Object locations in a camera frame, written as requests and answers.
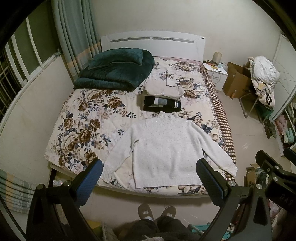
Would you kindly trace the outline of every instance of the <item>white sock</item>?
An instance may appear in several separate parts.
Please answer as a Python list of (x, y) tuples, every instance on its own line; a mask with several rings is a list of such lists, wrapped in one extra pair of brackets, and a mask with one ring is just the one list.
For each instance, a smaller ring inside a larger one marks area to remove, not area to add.
[(151, 221), (153, 221), (153, 219), (152, 219), (150, 216), (147, 216), (147, 217), (145, 217), (144, 219), (147, 219), (147, 220), (151, 220)]

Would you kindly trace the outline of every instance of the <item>sweater cuff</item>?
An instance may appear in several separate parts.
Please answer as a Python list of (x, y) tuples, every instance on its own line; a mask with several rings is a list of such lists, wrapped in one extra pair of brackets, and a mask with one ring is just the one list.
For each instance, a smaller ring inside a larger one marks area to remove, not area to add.
[(100, 178), (104, 182), (109, 183), (110, 182), (110, 179), (112, 177), (112, 174), (113, 174), (112, 169), (108, 165), (104, 164), (103, 172), (102, 172), (102, 175), (100, 176)]
[(234, 163), (227, 166), (224, 170), (231, 174), (233, 177), (237, 175), (237, 167)]

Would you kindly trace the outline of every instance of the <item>silver bolt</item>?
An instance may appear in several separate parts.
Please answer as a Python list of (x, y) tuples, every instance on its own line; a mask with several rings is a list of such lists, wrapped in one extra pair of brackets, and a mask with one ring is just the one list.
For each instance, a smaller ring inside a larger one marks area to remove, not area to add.
[(231, 187), (234, 187), (236, 185), (236, 183), (235, 183), (235, 181), (229, 181), (228, 185), (231, 186)]
[(262, 185), (261, 184), (256, 184), (256, 187), (261, 190), (262, 189)]
[(72, 182), (70, 180), (64, 181), (63, 185), (68, 187), (72, 184)]
[(37, 186), (37, 189), (38, 190), (41, 190), (43, 188), (43, 184), (39, 184), (38, 186)]

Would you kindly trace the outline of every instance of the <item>curtain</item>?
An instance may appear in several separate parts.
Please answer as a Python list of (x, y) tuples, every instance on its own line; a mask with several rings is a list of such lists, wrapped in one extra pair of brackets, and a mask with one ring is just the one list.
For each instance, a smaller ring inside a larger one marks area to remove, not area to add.
[(53, 0), (57, 34), (73, 81), (100, 51), (91, 0)]
[(0, 169), (0, 194), (10, 210), (28, 214), (36, 186)]

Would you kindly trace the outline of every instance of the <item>tiled floor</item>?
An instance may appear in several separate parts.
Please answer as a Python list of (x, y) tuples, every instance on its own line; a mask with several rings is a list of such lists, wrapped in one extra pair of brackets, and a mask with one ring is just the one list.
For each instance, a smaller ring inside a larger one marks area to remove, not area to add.
[[(238, 99), (231, 100), (224, 93), (219, 93), (232, 129), (232, 136), (237, 155), (238, 172), (236, 182), (244, 184), (246, 168), (255, 163), (257, 151), (264, 150), (275, 158), (284, 169), (290, 170), (289, 162), (280, 157), (277, 141), (267, 139), (263, 125), (252, 117), (244, 118)], [(173, 205), (177, 209), (176, 218), (185, 226), (189, 223), (205, 224), (211, 222), (219, 208), (210, 198), (171, 199), (147, 198), (121, 194), (102, 188), (95, 188), (85, 206), (81, 207), (84, 217), (93, 221), (106, 222), (112, 228), (138, 220), (137, 209), (141, 203), (148, 203), (154, 217), (158, 217), (165, 207)]]

